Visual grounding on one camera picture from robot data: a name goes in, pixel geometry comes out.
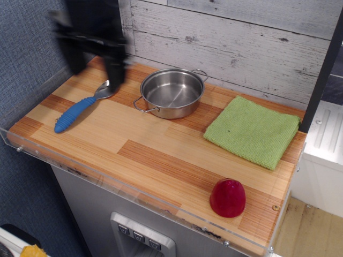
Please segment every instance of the pot handle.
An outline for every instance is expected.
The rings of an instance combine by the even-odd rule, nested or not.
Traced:
[[[136,108],[137,110],[142,111],[142,112],[150,112],[150,111],[153,111],[153,110],[160,111],[160,108],[158,108],[158,107],[152,108],[152,109],[150,109],[150,110],[142,110],[141,108],[139,108],[139,107],[136,105],[136,102],[137,102],[138,100],[140,100],[141,98],[143,98],[143,96],[141,96],[140,98],[134,100],[134,102],[133,102],[133,105],[135,106],[135,108]]]
[[[200,72],[202,72],[202,73],[203,73],[203,75],[205,75],[205,76],[206,76],[206,79],[205,79],[205,80],[203,80],[203,82],[205,82],[205,81],[208,79],[208,75],[207,75],[207,73],[206,73],[206,72],[204,72],[204,71],[202,71],[202,70],[200,70],[200,69],[194,69],[194,70],[192,70],[192,72],[194,72],[194,71],[200,71]]]

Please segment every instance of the whitewashed wood wall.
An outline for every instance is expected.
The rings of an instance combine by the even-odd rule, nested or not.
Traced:
[[[128,53],[306,109],[342,0],[119,0]]]

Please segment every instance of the green towel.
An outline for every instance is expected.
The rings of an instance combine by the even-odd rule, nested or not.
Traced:
[[[281,114],[237,96],[206,129],[204,138],[274,170],[299,125],[298,116]]]

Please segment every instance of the spoon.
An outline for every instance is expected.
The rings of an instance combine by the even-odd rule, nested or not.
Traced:
[[[104,99],[112,96],[114,92],[110,90],[109,80],[106,80],[101,86],[95,91],[94,96],[82,99],[80,102],[71,106],[55,124],[55,132],[61,133],[66,130],[76,118],[89,106],[95,103],[98,99]]]

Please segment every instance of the pot rim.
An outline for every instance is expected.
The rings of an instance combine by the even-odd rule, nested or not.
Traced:
[[[183,106],[178,106],[178,107],[165,107],[165,106],[161,106],[161,105],[157,105],[157,104],[154,104],[152,103],[151,101],[149,101],[145,95],[143,94],[143,88],[144,86],[146,85],[147,81],[150,80],[151,78],[155,77],[156,75],[160,74],[160,73],[164,73],[164,72],[170,72],[170,71],[174,71],[174,72],[185,72],[187,74],[190,74],[191,76],[195,77],[196,79],[199,80],[199,83],[202,87],[202,91],[200,93],[200,95],[192,102],[188,103],[188,104],[185,104]],[[192,104],[194,104],[195,102],[199,101],[200,98],[202,97],[202,95],[204,94],[204,91],[205,91],[205,83],[204,81],[201,79],[201,77],[196,74],[195,72],[193,71],[189,71],[189,70],[186,70],[186,69],[181,69],[181,68],[166,68],[166,69],[161,69],[161,70],[158,70],[158,71],[155,71],[151,74],[149,74],[147,77],[145,77],[145,79],[143,80],[143,82],[140,84],[140,94],[141,96],[143,97],[143,99],[145,101],[147,101],[149,104],[152,104],[153,106],[156,106],[158,108],[164,108],[164,109],[180,109],[180,108],[185,108],[187,106],[190,106]]]

